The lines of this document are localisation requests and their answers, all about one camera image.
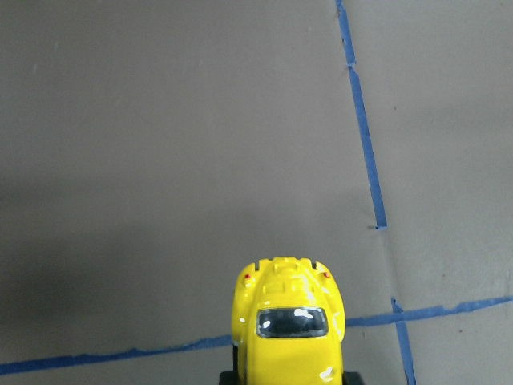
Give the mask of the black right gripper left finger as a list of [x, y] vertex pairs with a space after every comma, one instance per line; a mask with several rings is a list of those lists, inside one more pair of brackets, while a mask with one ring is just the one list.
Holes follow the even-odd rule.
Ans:
[[219, 375], [219, 385], [240, 385], [240, 378], [235, 371], [222, 371]]

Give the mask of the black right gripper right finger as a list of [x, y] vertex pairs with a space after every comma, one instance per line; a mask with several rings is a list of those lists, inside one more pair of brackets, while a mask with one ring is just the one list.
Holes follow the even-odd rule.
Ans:
[[365, 382], [357, 371], [345, 371], [343, 375], [344, 385], [365, 385]]

